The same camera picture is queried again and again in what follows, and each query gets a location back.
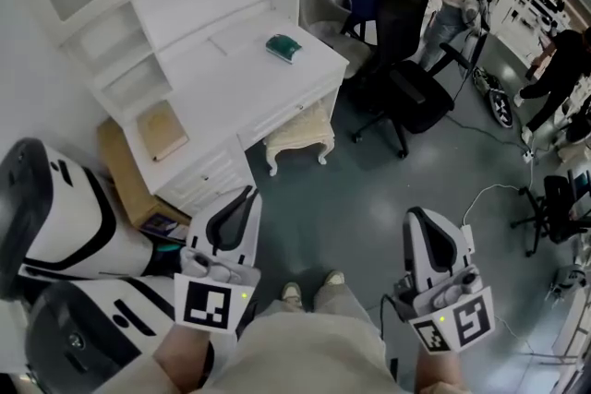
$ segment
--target cream upholstered stool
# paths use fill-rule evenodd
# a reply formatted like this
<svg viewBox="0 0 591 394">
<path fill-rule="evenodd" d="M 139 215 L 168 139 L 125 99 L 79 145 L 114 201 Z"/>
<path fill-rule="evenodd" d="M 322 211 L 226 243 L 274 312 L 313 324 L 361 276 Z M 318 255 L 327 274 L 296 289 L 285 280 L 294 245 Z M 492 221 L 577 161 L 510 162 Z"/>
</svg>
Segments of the cream upholstered stool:
<svg viewBox="0 0 591 394">
<path fill-rule="evenodd" d="M 320 102 L 308 107 L 285 125 L 277 128 L 263 140 L 267 147 L 267 163 L 271 166 L 269 175 L 277 174 L 275 156 L 284 149 L 305 148 L 314 143 L 324 147 L 318 157 L 320 164 L 326 164 L 326 155 L 334 149 L 334 133 L 326 110 Z"/>
</svg>

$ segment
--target gray floor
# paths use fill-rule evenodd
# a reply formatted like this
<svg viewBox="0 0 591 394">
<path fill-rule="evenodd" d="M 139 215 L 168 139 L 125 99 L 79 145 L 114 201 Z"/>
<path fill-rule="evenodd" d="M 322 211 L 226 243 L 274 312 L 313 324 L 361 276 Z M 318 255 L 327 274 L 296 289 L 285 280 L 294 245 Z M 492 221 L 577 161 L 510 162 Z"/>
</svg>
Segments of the gray floor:
<svg viewBox="0 0 591 394">
<path fill-rule="evenodd" d="M 488 42 L 482 65 L 500 76 L 510 92 L 522 87 L 519 77 L 525 66 L 512 62 L 498 42 Z M 457 65 L 448 66 L 438 80 L 455 95 L 461 84 Z M 528 118 L 537 107 L 528 104 L 519 114 Z M 523 146 L 519 124 L 513 130 L 500 128 L 471 82 L 465 84 L 451 117 Z M 529 184 L 530 168 L 519 146 L 502 145 L 444 118 L 428 132 L 409 136 L 410 155 L 400 161 L 398 141 L 388 123 L 368 131 L 363 142 L 351 142 L 349 132 L 366 120 L 339 99 L 332 120 L 336 149 L 326 166 L 316 162 L 315 149 L 287 151 L 278 157 L 278 175 L 270 178 L 262 145 L 248 152 L 263 197 L 257 258 L 263 273 L 257 289 L 261 306 L 277 297 L 288 281 L 299 282 L 310 300 L 326 272 L 341 269 L 379 323 L 381 295 L 390 293 L 404 275 L 402 222 L 407 209 L 422 206 L 461 225 L 482 188 Z M 543 156 L 535 167 L 534 188 L 539 189 L 543 176 L 558 165 L 553 154 Z M 532 228 L 510 230 L 509 221 L 530 213 L 524 197 L 496 188 L 478 200 L 467 221 L 475 237 L 474 259 L 492 287 L 496 315 L 528 338 L 535 350 L 549 352 L 568 305 L 550 310 L 544 298 L 555 269 L 568 261 L 571 250 L 542 241 L 538 253 L 525 258 Z M 412 389 L 418 341 L 389 306 L 385 312 L 388 355 L 399 358 L 401 384 Z M 475 393 L 549 392 L 557 379 L 555 371 L 520 354 L 527 352 L 522 345 L 499 324 L 487 341 L 463 355 L 468 386 Z"/>
</svg>

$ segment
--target hand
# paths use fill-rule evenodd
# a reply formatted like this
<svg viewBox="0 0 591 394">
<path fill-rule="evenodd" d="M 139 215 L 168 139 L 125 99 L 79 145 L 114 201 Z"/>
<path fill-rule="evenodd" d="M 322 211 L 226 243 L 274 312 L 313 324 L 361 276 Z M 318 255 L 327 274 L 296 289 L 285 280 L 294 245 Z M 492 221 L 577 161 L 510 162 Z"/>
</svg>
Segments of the hand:
<svg viewBox="0 0 591 394">
<path fill-rule="evenodd" d="M 174 325 L 153 358 L 178 390 L 192 392 L 201 380 L 209 345 L 209 332 Z"/>
<path fill-rule="evenodd" d="M 532 66 L 540 67 L 542 66 L 542 61 L 544 61 L 544 58 L 542 56 L 538 56 L 534 59 L 534 61 L 532 61 Z"/>
</svg>

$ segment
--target cardboard box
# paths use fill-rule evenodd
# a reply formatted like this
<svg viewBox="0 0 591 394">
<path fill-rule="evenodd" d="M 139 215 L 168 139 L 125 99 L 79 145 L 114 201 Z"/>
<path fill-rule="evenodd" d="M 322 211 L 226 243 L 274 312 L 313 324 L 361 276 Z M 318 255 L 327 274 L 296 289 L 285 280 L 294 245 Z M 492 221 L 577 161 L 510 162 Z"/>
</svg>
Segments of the cardboard box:
<svg viewBox="0 0 591 394">
<path fill-rule="evenodd" d="M 184 243 L 191 219 L 150 194 L 121 127 L 110 118 L 99 126 L 98 136 L 101 156 L 131 224 L 142 232 Z"/>
</svg>

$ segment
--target shoe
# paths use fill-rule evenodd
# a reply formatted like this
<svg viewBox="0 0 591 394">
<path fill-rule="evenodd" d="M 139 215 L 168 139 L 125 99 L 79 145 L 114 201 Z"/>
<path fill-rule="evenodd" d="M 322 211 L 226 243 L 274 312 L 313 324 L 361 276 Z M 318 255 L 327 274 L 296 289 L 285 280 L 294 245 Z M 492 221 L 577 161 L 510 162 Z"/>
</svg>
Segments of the shoe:
<svg viewBox="0 0 591 394">
<path fill-rule="evenodd" d="M 302 291 L 295 282 L 288 282 L 281 292 L 281 300 L 287 304 L 302 306 Z"/>
<path fill-rule="evenodd" d="M 527 128 L 527 126 L 524 126 L 521 129 L 521 139 L 524 141 L 524 143 L 527 146 L 530 145 L 533 137 L 534 137 L 534 133 L 529 128 Z"/>
<path fill-rule="evenodd" d="M 524 103 L 524 98 L 521 96 L 521 91 L 517 92 L 514 96 L 513 96 L 513 103 L 515 104 L 515 107 L 519 108 L 521 107 L 522 103 Z"/>
<path fill-rule="evenodd" d="M 344 284 L 344 274 L 341 271 L 331 271 L 324 280 L 325 286 L 338 286 Z"/>
</svg>

